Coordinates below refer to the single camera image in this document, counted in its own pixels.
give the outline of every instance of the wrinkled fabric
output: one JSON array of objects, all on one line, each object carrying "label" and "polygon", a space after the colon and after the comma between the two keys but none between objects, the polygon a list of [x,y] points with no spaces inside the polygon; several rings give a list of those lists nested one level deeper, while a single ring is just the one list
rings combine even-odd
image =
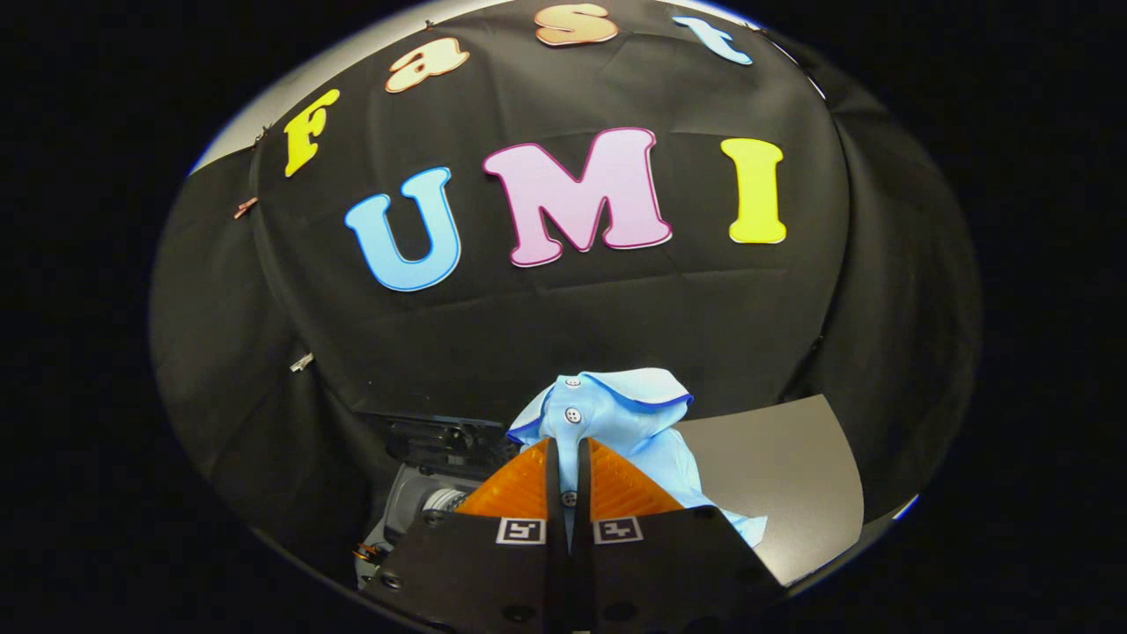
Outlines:
[{"label": "wrinkled fabric", "polygon": [[[669,429],[689,411],[692,395],[668,370],[644,368],[623,373],[560,376],[521,412],[508,438],[527,449],[554,438],[559,450],[560,492],[578,489],[578,448],[593,438],[630,461],[685,508],[715,506],[701,492],[696,461],[681,432]],[[755,547],[767,518],[747,518],[721,509]],[[565,509],[568,543],[575,510]]]}]

